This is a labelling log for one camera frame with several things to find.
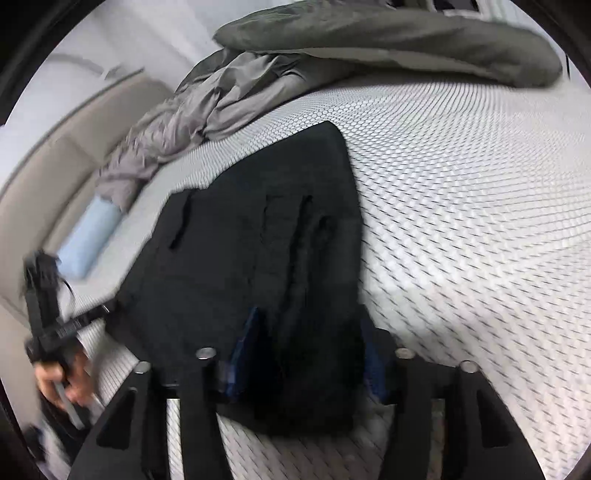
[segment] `human hand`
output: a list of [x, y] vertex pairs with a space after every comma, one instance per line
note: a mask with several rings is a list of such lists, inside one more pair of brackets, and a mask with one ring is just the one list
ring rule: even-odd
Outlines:
[[[82, 348], [79, 349], [74, 356], [74, 362], [67, 377], [70, 384], [66, 387], [66, 397], [73, 404], [78, 404], [83, 407], [91, 402], [93, 394], [92, 379], [85, 370], [88, 362], [88, 357], [83, 352]], [[40, 362], [35, 363], [34, 368], [37, 388], [41, 394], [56, 407], [65, 410], [53, 383], [62, 382], [64, 380], [63, 368], [58, 363]]]

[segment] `gray blanket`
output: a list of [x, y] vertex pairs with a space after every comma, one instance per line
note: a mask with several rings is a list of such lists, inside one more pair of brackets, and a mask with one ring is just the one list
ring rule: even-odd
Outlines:
[[562, 71], [549, 43], [527, 30], [329, 0], [256, 12], [214, 39], [224, 49], [146, 113], [99, 172], [97, 193], [122, 210], [163, 163], [357, 68], [462, 72], [515, 87], [549, 86]]

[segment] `headboard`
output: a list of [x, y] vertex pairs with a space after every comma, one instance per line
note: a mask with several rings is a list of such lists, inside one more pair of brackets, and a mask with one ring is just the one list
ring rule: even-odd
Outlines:
[[27, 323], [23, 259], [55, 253], [94, 194], [94, 173], [147, 110], [169, 97], [145, 73], [99, 92], [27, 154], [0, 191], [0, 302]]

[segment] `pillow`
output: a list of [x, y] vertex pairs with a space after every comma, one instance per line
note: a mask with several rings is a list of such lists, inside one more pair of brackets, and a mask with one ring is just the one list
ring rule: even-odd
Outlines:
[[95, 196], [57, 252], [60, 275], [66, 280], [84, 278], [122, 217], [119, 207]]

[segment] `mattress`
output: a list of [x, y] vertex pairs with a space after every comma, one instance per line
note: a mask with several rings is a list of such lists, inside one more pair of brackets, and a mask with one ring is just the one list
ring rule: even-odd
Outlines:
[[[289, 102], [164, 167], [90, 277], [72, 285], [76, 310], [113, 295], [172, 192], [205, 188], [325, 120], [349, 149], [365, 224], [361, 295], [374, 321], [431, 361], [476, 361], [546, 478], [563, 480], [591, 441], [591, 95], [567, 82], [516, 90], [383, 73]], [[137, 359], [100, 329], [82, 341], [108, 402]], [[432, 478], [443, 408], [434, 405]], [[320, 439], [270, 439], [219, 421], [236, 479], [374, 480], [393, 415], [368, 398], [350, 435]], [[181, 479], [175, 400], [168, 448]]]

